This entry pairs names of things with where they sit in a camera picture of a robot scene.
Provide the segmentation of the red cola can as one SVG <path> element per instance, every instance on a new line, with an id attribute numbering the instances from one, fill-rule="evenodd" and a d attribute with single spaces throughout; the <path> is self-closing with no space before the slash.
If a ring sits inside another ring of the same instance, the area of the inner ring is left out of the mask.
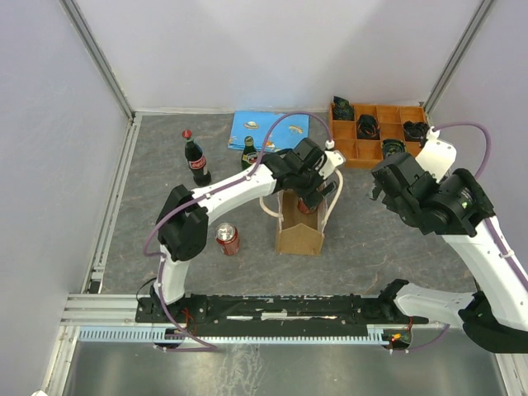
<path id="1" fill-rule="evenodd" d="M 318 210 L 318 207 L 316 205 L 315 206 L 309 206 L 300 197 L 297 200 L 297 208 L 298 208 L 299 212 L 301 214 L 303 214 L 303 215 L 311 215 L 311 214 L 315 213 Z"/>
<path id="2" fill-rule="evenodd" d="M 216 241 L 227 256 L 235 255 L 240 248 L 238 229 L 231 223 L 219 224 L 216 233 Z"/>

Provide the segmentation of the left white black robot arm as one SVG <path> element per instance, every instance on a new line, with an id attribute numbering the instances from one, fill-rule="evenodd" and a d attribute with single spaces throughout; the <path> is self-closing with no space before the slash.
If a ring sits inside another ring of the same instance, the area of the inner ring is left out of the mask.
<path id="1" fill-rule="evenodd" d="M 320 148 L 304 138 L 294 148 L 263 154 L 255 164 L 223 181 L 193 191 L 180 185 L 172 189 L 144 245 L 146 257 L 160 257 L 153 310 L 163 321 L 182 314 L 181 298 L 191 259 L 207 244 L 209 225 L 251 200 L 279 191 L 294 191 L 313 208 L 333 189 L 320 186 L 344 164 L 333 148 Z"/>

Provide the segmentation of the brown canvas tote bag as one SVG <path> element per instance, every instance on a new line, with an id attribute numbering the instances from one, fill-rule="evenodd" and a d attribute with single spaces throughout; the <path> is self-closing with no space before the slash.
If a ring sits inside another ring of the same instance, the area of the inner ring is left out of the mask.
<path id="1" fill-rule="evenodd" d="M 328 202 L 323 198 L 318 210 L 313 214 L 301 214 L 297 208 L 298 195 L 293 191 L 281 191 L 277 194 L 278 209 L 271 210 L 263 198 L 259 199 L 261 209 L 276 219 L 276 247 L 278 253 L 319 256 L 325 239 L 325 228 L 337 201 L 342 193 L 343 175 L 337 174 L 337 189 Z"/>

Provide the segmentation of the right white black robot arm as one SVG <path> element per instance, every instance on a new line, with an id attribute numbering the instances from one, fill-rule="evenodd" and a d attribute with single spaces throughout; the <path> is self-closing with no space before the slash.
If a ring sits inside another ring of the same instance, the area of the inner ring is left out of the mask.
<path id="1" fill-rule="evenodd" d="M 371 171 L 374 196 L 422 234 L 449 244 L 470 270 L 479 289 L 450 293 L 399 280 L 398 290 L 381 299 L 387 322 L 421 317 L 460 326 L 478 346 L 497 354 L 527 352 L 527 274 L 508 250 L 493 204 L 470 171 L 458 168 L 437 181 L 409 153 L 398 153 Z"/>

